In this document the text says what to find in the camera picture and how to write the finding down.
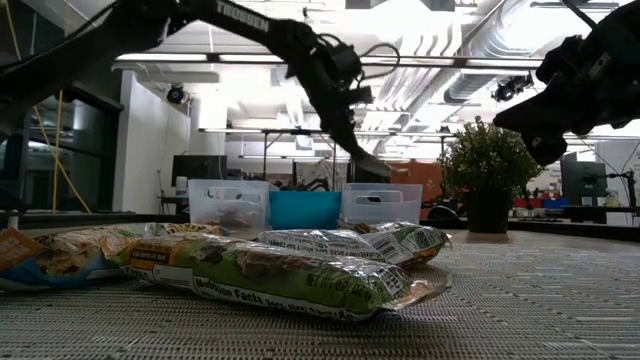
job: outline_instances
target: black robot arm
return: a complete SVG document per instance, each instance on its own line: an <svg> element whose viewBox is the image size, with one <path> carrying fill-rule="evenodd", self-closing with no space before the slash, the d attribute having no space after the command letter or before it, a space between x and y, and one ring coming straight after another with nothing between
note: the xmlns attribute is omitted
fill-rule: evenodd
<svg viewBox="0 0 640 360"><path fill-rule="evenodd" d="M549 51L536 72L546 89L494 119L495 125L521 133L540 165L566 151L566 132L587 135L595 126L618 129L640 118L640 1L597 25L571 0L563 2L593 27L591 33L569 37Z"/></svg>
<svg viewBox="0 0 640 360"><path fill-rule="evenodd" d="M351 85L362 74L352 46L318 35L305 23L271 19L227 0L117 0L104 22L57 47L9 65L0 74L0 124L35 105L94 66L160 45L195 20L264 45L296 76L328 133L360 166L389 175L391 168L357 143L351 105L371 102L371 89Z"/></svg>

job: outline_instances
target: snack bag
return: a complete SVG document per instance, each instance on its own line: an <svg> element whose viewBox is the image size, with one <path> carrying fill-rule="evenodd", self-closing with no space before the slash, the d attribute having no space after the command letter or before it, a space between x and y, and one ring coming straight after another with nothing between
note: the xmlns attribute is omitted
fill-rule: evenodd
<svg viewBox="0 0 640 360"><path fill-rule="evenodd" d="M362 238L385 254L388 263L408 268L427 263L449 242L443 231L409 223L388 223L375 226L377 232L362 234Z"/></svg>
<svg viewBox="0 0 640 360"><path fill-rule="evenodd" d="M201 233L220 236L229 236L229 230L222 226L200 225L200 224L170 224L170 223L148 223L145 227L147 236L170 236L186 233Z"/></svg>
<svg viewBox="0 0 640 360"><path fill-rule="evenodd" d="M189 233L103 246L132 277L214 300L359 321L437 296L445 284L347 256L314 256L251 241Z"/></svg>
<svg viewBox="0 0 640 360"><path fill-rule="evenodd" d="M123 276L105 260L103 238L141 237L144 224L114 225L31 238L10 228L0 234L0 290L32 291L86 285Z"/></svg>
<svg viewBox="0 0 640 360"><path fill-rule="evenodd" d="M384 256L351 230L264 231L258 242L304 251L312 255L356 256L384 261Z"/></svg>

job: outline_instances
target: blue bin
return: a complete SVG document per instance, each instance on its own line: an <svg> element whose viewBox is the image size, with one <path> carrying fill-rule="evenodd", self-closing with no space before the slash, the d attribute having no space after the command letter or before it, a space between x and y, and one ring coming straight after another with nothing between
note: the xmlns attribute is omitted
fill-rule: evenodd
<svg viewBox="0 0 640 360"><path fill-rule="evenodd" d="M338 227L342 193L272 191L269 203L274 230L331 230Z"/></svg>

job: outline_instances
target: yellow cable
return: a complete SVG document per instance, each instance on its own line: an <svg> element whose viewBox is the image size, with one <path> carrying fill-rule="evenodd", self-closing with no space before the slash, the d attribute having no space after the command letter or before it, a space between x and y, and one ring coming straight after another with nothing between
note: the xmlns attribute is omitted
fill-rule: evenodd
<svg viewBox="0 0 640 360"><path fill-rule="evenodd" d="M21 59L20 56L20 47L18 46L18 38L16 36L16 29L13 25L13 17L11 16L11 9L9 9L9 1L5 2L5 9L7 10L7 21L9 23L9 29L11 30L11 37L13 38L13 45L16 49L16 57L18 58L18 60ZM42 124L42 117L40 116L40 111L38 111L38 107L34 106L33 107L33 112L36 114L36 118L38 118L38 124L40 125L40 131L42 132L42 136L44 137L44 141L47 143L47 147L49 149L51 149L51 143L49 142L49 137L47 136L47 132L44 131L44 126ZM78 191L76 190L75 186L73 186L73 183L71 182L71 179L69 178L69 175L67 175L67 172L64 170L64 166L62 166L62 163L60 162L60 159L58 159L58 155L54 152L51 151L51 155L53 156L53 159L56 162L56 168L60 168L61 172L62 172L62 176L64 176L65 180L67 180L67 183L69 184L69 188L71 188L71 191L73 192L73 194L78 198L78 200L80 200L80 203L82 203L82 206L84 207L85 211L89 214L91 214L91 210L89 210L89 207L87 206L87 204L84 202L84 200L82 199L82 197L80 196L80 194L78 194Z"/></svg>
<svg viewBox="0 0 640 360"><path fill-rule="evenodd" d="M60 93L58 95L58 121L56 124L56 145L54 150L56 152L56 158L60 158L60 123L62 120L62 96L64 95L64 90L60 89ZM58 205L58 167L55 166L53 168L53 205L51 207L51 212L53 214L56 213L56 208Z"/></svg>

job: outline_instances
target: textured mat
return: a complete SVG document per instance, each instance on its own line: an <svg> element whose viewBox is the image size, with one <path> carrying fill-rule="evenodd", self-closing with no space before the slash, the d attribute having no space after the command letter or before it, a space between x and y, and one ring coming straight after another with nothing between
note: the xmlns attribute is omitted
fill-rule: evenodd
<svg viewBox="0 0 640 360"><path fill-rule="evenodd" d="M122 282L0 295L10 359L640 359L640 248L454 244L453 287L361 324Z"/></svg>

